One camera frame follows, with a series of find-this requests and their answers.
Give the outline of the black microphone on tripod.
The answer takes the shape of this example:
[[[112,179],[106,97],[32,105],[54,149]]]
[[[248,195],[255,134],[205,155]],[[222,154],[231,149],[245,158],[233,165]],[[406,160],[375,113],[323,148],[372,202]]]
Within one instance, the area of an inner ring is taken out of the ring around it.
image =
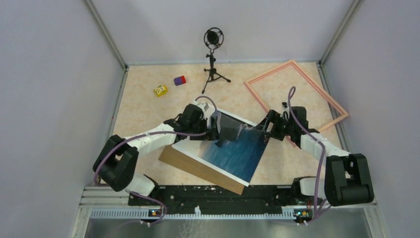
[[[203,37],[205,46],[209,49],[209,53],[206,54],[206,58],[209,59],[210,67],[204,68],[204,72],[208,72],[209,76],[206,80],[206,83],[202,89],[202,94],[205,93],[208,83],[217,81],[219,79],[224,79],[226,82],[230,83],[231,80],[224,77],[223,75],[217,72],[217,69],[214,67],[216,58],[214,57],[214,51],[219,49],[224,42],[224,33],[218,27],[212,27],[208,29]]]

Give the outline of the purple red toy block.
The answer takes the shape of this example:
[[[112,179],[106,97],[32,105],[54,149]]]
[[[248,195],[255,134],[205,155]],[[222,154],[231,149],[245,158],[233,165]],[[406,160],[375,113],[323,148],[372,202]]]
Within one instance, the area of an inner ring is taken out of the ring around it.
[[[174,85],[180,86],[186,83],[186,78],[184,75],[174,78]]]

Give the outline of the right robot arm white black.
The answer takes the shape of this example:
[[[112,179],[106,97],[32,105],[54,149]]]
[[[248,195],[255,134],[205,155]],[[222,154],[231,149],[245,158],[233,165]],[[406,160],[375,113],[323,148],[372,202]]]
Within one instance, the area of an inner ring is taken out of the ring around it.
[[[314,128],[309,128],[304,107],[285,107],[282,113],[269,110],[256,129],[269,138],[282,141],[289,137],[298,148],[321,162],[325,175],[294,179],[290,197],[304,204],[310,197],[325,199],[332,206],[371,203],[374,191],[368,161],[363,154],[340,149]]]

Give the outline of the brown cardboard backing board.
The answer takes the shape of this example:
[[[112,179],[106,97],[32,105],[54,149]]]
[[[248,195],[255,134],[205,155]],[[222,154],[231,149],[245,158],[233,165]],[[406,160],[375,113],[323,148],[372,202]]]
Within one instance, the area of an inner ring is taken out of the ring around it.
[[[183,154],[172,146],[166,146],[158,160],[238,195],[243,193],[245,186],[241,183]]]

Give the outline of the yellow owl toy block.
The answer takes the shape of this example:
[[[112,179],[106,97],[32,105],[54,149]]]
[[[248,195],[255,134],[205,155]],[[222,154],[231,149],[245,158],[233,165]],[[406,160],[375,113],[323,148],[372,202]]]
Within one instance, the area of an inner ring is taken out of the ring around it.
[[[165,85],[159,85],[153,90],[153,92],[157,97],[161,97],[168,92],[168,88]]]

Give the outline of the blue landscape photo print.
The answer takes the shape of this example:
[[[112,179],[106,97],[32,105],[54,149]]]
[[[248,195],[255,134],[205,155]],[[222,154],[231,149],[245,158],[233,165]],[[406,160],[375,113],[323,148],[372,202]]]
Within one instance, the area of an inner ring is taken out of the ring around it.
[[[218,140],[198,141],[187,138],[173,144],[172,148],[244,186],[249,186],[269,142],[269,137],[257,130],[256,125],[221,110]]]

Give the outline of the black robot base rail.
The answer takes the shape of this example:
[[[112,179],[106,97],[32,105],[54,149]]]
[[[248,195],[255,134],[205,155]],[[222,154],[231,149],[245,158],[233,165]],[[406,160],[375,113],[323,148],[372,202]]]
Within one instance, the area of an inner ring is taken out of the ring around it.
[[[163,185],[148,199],[130,195],[130,206],[163,203],[168,214],[191,214],[198,207],[204,215],[281,214],[283,207],[313,204],[313,197],[302,195],[290,185],[251,185],[238,195],[216,185]]]

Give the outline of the pink wooden picture frame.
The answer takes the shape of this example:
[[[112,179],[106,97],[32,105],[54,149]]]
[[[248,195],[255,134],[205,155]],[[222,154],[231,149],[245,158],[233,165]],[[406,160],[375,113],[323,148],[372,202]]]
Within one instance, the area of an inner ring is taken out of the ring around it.
[[[245,70],[244,85],[265,112],[283,112],[282,103],[294,86],[292,106],[306,108],[309,127],[341,146],[336,127],[349,114],[324,88],[316,62],[247,63]]]

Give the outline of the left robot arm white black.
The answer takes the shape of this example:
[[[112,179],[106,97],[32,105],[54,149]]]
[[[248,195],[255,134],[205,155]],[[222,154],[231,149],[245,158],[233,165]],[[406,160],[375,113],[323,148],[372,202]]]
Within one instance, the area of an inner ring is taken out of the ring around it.
[[[184,139],[219,139],[221,112],[208,103],[188,104],[173,119],[154,129],[123,138],[115,134],[105,143],[93,164],[94,179],[101,179],[114,191],[137,193],[147,205],[158,201],[157,182],[147,175],[136,175],[140,157]]]

